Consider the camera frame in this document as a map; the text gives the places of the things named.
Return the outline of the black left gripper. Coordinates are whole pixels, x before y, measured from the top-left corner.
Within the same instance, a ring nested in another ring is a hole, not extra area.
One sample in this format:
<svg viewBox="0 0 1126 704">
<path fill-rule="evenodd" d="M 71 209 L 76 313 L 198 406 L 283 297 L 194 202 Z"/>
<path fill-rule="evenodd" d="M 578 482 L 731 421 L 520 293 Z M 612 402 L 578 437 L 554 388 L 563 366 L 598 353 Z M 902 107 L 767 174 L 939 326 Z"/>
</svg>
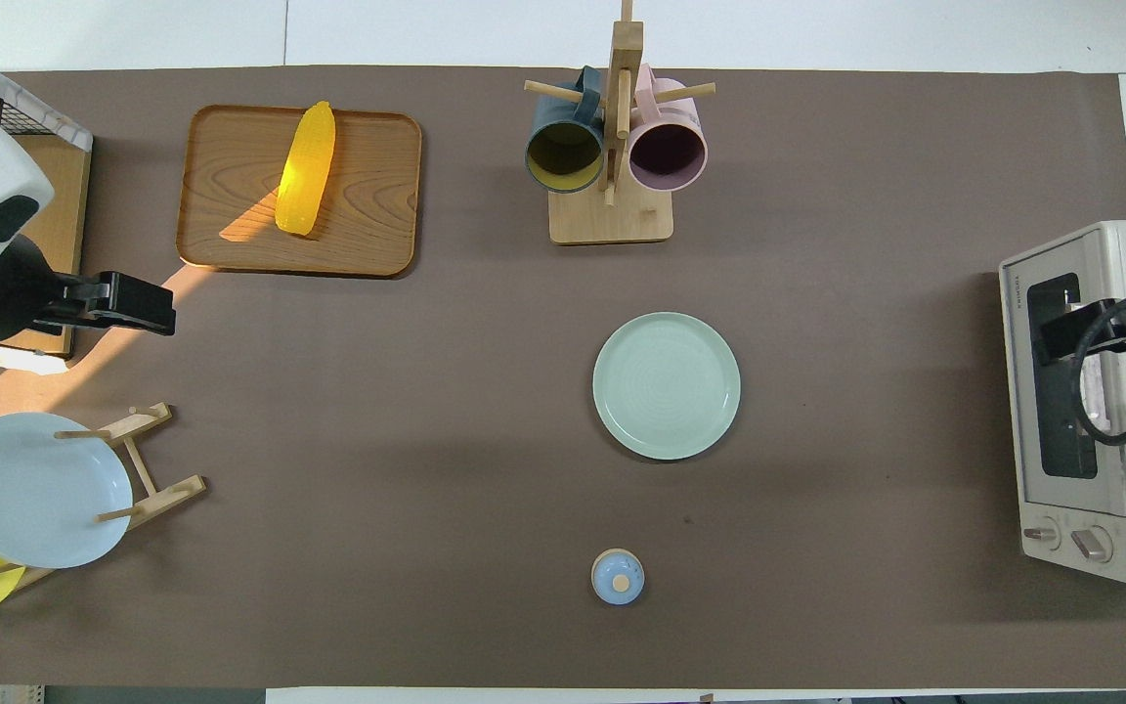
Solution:
<svg viewBox="0 0 1126 704">
<path fill-rule="evenodd" d="M 173 289 L 120 271 L 93 277 L 59 275 L 57 297 L 35 317 L 37 332 L 59 335 L 68 327 L 107 330 L 122 327 L 153 335 L 175 335 Z"/>
</svg>

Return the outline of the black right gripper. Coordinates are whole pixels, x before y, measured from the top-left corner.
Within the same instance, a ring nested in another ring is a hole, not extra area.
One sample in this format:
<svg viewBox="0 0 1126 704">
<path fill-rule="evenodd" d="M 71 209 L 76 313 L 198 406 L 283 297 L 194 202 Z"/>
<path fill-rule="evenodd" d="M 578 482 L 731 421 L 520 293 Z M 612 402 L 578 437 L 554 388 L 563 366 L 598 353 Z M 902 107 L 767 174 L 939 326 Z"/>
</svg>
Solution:
<svg viewBox="0 0 1126 704">
<path fill-rule="evenodd" d="M 1100 298 L 1087 303 L 1085 306 L 1073 308 L 1044 324 L 1033 326 L 1038 333 L 1035 342 L 1035 356 L 1042 365 L 1051 364 L 1058 358 L 1067 358 L 1076 351 L 1076 344 L 1085 337 L 1085 330 L 1103 315 L 1106 309 L 1112 308 L 1116 298 Z M 1126 353 L 1126 311 L 1109 317 L 1098 337 L 1092 340 L 1085 355 L 1100 353 Z"/>
</svg>

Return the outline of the glass oven door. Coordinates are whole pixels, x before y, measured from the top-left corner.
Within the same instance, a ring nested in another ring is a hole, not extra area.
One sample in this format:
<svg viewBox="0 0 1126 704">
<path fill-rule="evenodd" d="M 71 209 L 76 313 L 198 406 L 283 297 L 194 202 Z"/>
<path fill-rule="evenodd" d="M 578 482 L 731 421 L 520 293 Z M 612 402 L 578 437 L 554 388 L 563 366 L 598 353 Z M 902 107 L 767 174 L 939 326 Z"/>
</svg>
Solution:
<svg viewBox="0 0 1126 704">
<path fill-rule="evenodd" d="M 1121 454 L 1078 424 L 1069 395 L 1067 356 L 1044 353 L 1042 327 L 1085 312 L 1081 329 L 1116 298 L 1085 246 L 1051 246 L 998 268 L 1004 312 L 1009 392 L 1019 498 L 1027 504 L 1126 516 Z"/>
</svg>

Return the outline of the yellow corn cob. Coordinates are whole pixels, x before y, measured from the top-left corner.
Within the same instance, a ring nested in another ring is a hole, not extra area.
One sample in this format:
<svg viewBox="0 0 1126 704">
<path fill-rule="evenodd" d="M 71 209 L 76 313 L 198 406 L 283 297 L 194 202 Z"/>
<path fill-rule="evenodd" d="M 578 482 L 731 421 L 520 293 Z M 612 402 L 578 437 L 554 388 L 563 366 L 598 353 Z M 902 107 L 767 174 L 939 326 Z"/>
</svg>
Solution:
<svg viewBox="0 0 1126 704">
<path fill-rule="evenodd" d="M 336 116 L 330 103 L 313 104 L 300 117 L 282 171 L 276 224 L 283 232 L 310 237 L 336 151 Z"/>
</svg>

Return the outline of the pale green plate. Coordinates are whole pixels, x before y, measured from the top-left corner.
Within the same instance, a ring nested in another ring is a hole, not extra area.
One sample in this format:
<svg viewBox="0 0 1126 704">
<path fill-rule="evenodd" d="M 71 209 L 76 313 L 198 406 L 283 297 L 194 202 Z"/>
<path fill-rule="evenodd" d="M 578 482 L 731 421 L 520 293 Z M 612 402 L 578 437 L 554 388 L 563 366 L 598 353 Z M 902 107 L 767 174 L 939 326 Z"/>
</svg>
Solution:
<svg viewBox="0 0 1126 704">
<path fill-rule="evenodd" d="M 591 401 L 614 440 L 643 458 L 682 461 L 718 444 L 743 393 L 736 353 L 701 318 L 631 318 L 600 347 Z"/>
</svg>

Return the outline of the wooden plate rack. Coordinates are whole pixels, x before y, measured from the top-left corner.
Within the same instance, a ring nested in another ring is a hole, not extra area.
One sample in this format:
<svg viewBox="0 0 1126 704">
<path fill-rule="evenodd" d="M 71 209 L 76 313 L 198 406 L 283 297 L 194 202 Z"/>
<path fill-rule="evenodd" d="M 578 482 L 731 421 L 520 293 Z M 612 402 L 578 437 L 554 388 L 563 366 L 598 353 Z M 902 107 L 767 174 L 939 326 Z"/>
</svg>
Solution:
<svg viewBox="0 0 1126 704">
<path fill-rule="evenodd" d="M 204 476 L 199 475 L 184 478 L 184 480 L 176 481 L 175 484 L 170 485 L 159 484 L 155 478 L 152 476 L 151 470 L 143 458 L 142 451 L 138 447 L 138 437 L 161 427 L 162 424 L 169 422 L 172 418 L 173 410 L 168 404 L 129 407 L 128 415 L 125 418 L 113 420 L 107 426 L 89 427 L 81 424 L 84 428 L 80 433 L 59 433 L 60 438 L 102 438 L 119 455 L 122 463 L 125 464 L 126 471 L 128 471 L 134 504 L 128 509 L 123 509 L 122 511 L 104 513 L 99 518 L 102 522 L 107 522 L 109 518 L 120 515 L 128 516 L 129 527 L 125 532 L 125 535 L 129 531 L 138 529 L 140 526 L 148 524 L 148 522 L 152 522 L 153 518 L 164 515 L 170 509 L 175 509 L 197 498 L 197 496 L 207 489 Z M 0 571 L 12 570 L 17 565 L 9 564 L 6 561 L 6 564 L 0 567 Z M 25 574 L 20 579 L 23 587 L 39 580 L 41 576 L 63 570 L 36 569 L 36 567 L 27 565 L 18 567 L 25 569 Z"/>
</svg>

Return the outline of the white checkered cloth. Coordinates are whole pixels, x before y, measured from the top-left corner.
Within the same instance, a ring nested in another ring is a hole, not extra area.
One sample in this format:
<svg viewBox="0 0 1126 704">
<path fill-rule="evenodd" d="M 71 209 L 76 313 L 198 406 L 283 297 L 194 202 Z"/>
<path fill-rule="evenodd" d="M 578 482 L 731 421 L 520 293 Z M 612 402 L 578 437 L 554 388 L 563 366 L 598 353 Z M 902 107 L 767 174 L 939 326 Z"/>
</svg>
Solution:
<svg viewBox="0 0 1126 704">
<path fill-rule="evenodd" d="M 0 126 L 12 135 L 51 134 L 84 153 L 93 151 L 93 134 L 70 116 L 50 107 L 30 90 L 0 72 Z"/>
</svg>

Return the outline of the light blue plate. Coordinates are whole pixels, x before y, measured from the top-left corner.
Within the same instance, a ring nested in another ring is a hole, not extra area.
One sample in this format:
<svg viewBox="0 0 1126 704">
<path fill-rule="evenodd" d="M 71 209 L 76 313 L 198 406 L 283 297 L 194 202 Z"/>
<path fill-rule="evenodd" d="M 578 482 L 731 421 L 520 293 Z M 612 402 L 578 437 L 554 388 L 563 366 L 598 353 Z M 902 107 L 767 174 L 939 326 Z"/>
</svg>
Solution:
<svg viewBox="0 0 1126 704">
<path fill-rule="evenodd" d="M 9 564 L 71 569 L 111 552 L 134 504 L 128 471 L 102 438 L 60 438 L 81 424 L 46 412 L 0 417 L 0 556 Z"/>
</svg>

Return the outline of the wooden serving tray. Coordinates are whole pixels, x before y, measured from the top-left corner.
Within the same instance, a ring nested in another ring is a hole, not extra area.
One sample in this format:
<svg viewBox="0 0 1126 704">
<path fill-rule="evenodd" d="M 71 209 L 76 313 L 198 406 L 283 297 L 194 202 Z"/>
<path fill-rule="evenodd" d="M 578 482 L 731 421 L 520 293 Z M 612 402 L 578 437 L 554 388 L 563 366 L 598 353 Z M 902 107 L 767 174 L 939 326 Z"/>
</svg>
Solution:
<svg viewBox="0 0 1126 704">
<path fill-rule="evenodd" d="M 209 106 L 193 116 L 176 250 L 215 271 L 393 278 L 415 251 L 423 133 L 405 114 L 336 112 L 336 152 L 309 237 L 276 224 L 301 108 Z"/>
</svg>

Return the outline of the brown table mat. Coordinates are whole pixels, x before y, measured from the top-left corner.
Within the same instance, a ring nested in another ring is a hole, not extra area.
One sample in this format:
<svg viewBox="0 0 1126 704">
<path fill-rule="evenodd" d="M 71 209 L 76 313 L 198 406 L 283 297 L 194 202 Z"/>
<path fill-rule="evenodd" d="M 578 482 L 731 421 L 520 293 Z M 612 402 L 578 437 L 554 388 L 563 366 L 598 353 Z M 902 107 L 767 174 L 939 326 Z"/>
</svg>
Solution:
<svg viewBox="0 0 1126 704">
<path fill-rule="evenodd" d="M 528 70 L 18 72 L 95 137 L 84 267 L 176 293 L 173 337 L 83 330 L 0 415 L 166 402 L 204 498 L 0 605 L 0 684 L 665 689 L 1126 687 L 1126 585 L 1020 551 L 998 262 L 1126 219 L 1099 74 L 700 71 L 711 164 L 669 241 L 555 246 Z M 216 104 L 401 112 L 418 246 L 390 280 L 180 262 Z M 591 369 L 701 318 L 743 393 L 682 461 L 614 440 Z M 638 601 L 590 587 L 638 556 Z"/>
</svg>

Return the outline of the pink mug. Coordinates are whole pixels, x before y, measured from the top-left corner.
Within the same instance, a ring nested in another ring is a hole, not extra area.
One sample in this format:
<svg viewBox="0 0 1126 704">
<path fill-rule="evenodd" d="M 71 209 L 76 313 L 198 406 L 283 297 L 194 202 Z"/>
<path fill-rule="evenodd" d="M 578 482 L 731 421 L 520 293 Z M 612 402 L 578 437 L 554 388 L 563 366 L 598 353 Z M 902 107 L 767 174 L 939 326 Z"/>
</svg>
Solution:
<svg viewBox="0 0 1126 704">
<path fill-rule="evenodd" d="M 692 97 L 656 103 L 656 95 L 683 88 L 652 66 L 638 66 L 631 98 L 631 178 L 652 191 L 679 191 L 700 178 L 708 146 Z"/>
</svg>

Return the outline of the dark blue mug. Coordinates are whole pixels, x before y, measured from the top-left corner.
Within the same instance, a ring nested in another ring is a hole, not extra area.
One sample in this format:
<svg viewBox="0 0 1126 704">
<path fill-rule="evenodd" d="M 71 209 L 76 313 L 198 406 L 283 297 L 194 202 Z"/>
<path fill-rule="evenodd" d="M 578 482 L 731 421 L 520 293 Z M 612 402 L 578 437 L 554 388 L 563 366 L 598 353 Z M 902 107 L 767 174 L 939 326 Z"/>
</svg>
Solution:
<svg viewBox="0 0 1126 704">
<path fill-rule="evenodd" d="M 572 84 L 577 103 L 540 93 L 526 144 L 526 168 L 540 186 L 568 195 L 582 191 L 602 173 L 606 161 L 606 109 L 602 75 L 582 66 Z"/>
</svg>

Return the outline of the wooden mug rack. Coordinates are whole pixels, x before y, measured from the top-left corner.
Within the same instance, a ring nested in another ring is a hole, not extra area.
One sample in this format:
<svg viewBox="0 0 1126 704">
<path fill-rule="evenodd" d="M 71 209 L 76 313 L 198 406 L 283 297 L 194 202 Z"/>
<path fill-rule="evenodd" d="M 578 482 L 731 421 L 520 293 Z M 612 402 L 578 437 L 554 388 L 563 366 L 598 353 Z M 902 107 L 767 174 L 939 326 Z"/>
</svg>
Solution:
<svg viewBox="0 0 1126 704">
<path fill-rule="evenodd" d="M 644 62 L 644 25 L 634 16 L 634 1 L 622 0 L 620 17 L 613 23 L 609 64 L 606 70 L 599 70 L 606 109 L 602 173 L 582 191 L 560 195 L 545 189 L 548 193 L 549 240 L 558 246 L 656 243 L 673 235 L 674 191 L 652 191 L 640 186 L 631 178 L 628 168 L 631 98 L 637 84 L 638 66 L 647 64 Z M 577 103 L 580 93 L 558 89 L 558 84 L 572 84 L 575 80 L 554 84 L 527 80 L 524 89 L 536 98 L 545 93 Z M 697 103 L 711 93 L 715 93 L 715 84 L 683 84 L 683 88 L 658 93 L 656 103 L 687 97 Z"/>
</svg>

